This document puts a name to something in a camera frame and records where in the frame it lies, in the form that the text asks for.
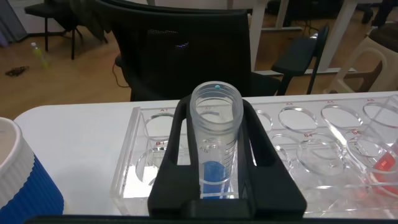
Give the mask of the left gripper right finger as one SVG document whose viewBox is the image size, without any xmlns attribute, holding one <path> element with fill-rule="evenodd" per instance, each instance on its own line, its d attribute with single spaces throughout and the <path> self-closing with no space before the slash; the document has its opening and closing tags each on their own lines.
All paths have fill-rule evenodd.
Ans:
<svg viewBox="0 0 398 224">
<path fill-rule="evenodd" d="M 302 218 L 307 208 L 304 196 L 246 100 L 238 139 L 238 191 L 253 218 Z"/>
</svg>

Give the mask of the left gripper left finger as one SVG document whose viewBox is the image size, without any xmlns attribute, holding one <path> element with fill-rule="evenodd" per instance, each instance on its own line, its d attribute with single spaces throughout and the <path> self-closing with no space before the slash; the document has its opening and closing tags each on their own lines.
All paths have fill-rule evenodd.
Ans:
<svg viewBox="0 0 398 224">
<path fill-rule="evenodd" d="M 151 218 L 180 218 L 192 201 L 200 198 L 198 151 L 188 95 L 176 107 L 169 142 L 152 186 L 147 207 Z M 190 164 L 178 165 L 182 122 L 186 121 Z"/>
</svg>

